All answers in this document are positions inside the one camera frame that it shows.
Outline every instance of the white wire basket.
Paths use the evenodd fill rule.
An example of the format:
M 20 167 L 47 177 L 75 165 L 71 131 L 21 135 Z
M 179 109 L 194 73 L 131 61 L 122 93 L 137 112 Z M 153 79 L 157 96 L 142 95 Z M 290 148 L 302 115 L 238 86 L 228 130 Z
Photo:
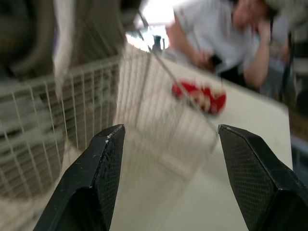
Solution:
M 121 57 L 6 86 L 0 94 L 0 230 L 32 230 L 65 170 L 102 129 L 125 124 L 112 231 L 162 229 L 218 137 L 175 79 L 130 45 Z

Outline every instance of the man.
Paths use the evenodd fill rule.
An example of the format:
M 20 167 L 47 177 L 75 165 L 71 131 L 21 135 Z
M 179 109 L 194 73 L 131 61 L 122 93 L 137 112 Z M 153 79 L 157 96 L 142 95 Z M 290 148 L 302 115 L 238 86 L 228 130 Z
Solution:
M 221 77 L 259 89 L 267 76 L 275 14 L 263 0 L 199 0 L 175 10 L 166 54 L 207 71 L 214 70 L 216 55 L 225 67 Z

